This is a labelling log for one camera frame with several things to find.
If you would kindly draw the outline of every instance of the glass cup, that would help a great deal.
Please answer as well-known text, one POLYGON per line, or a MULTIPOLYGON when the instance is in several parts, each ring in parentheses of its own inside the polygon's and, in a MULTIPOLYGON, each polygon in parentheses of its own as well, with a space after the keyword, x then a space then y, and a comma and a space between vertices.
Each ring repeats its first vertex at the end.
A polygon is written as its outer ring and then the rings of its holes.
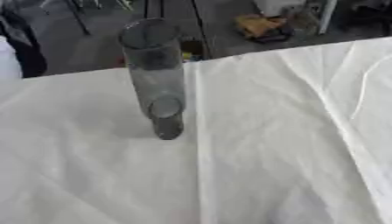
POLYGON ((163 18, 143 19, 126 25, 119 39, 142 112, 158 137, 178 137, 186 107, 179 28, 163 18))

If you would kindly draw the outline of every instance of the glass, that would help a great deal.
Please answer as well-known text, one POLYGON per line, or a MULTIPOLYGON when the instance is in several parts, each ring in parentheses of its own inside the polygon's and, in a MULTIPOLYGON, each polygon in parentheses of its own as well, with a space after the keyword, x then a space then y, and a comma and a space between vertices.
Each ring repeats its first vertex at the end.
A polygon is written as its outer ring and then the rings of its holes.
POLYGON ((149 18, 125 26, 119 38, 141 110, 158 137, 178 137, 186 107, 179 28, 149 18))

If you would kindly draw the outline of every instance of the metal stand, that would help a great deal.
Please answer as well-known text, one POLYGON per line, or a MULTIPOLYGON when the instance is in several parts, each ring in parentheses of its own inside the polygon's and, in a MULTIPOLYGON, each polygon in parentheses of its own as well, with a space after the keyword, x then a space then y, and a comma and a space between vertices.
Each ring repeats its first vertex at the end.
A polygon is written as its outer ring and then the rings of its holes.
POLYGON ((64 2, 66 3, 68 9, 72 12, 73 17, 76 19, 76 22, 78 23, 79 27, 83 31, 84 35, 86 36, 91 35, 90 31, 83 24, 83 21, 81 21, 81 18, 79 17, 78 14, 78 11, 82 11, 82 8, 74 0, 64 0, 64 2))

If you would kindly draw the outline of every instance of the gray floor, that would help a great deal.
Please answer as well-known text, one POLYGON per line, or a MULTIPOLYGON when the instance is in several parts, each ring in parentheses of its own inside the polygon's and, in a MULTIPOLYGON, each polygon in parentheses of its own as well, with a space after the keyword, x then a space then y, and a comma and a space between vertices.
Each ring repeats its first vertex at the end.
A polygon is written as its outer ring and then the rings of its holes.
MULTIPOLYGON (((31 21, 49 64, 47 74, 120 67, 121 47, 116 35, 131 20, 143 16, 144 0, 135 0, 134 11, 120 9, 115 0, 101 0, 103 9, 88 4, 81 15, 92 35, 84 36, 61 0, 46 6, 46 15, 36 0, 21 0, 22 13, 31 21)), ((150 0, 150 16, 158 14, 158 0, 150 0)), ((213 58, 294 46, 318 45, 377 37, 376 31, 343 32, 332 28, 323 36, 293 38, 283 43, 261 45, 245 40, 232 26, 233 18, 255 11, 251 0, 196 0, 205 22, 206 39, 213 58)), ((165 15, 178 24, 186 36, 201 39, 190 0, 165 0, 165 15)))

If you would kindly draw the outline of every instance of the white sheet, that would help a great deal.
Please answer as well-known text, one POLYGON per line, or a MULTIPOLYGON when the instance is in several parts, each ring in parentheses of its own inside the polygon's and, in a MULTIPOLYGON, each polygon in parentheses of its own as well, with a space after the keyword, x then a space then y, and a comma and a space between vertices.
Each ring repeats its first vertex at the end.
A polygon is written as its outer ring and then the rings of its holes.
POLYGON ((0 223, 392 223, 392 39, 185 66, 154 137, 125 69, 0 87, 0 223))

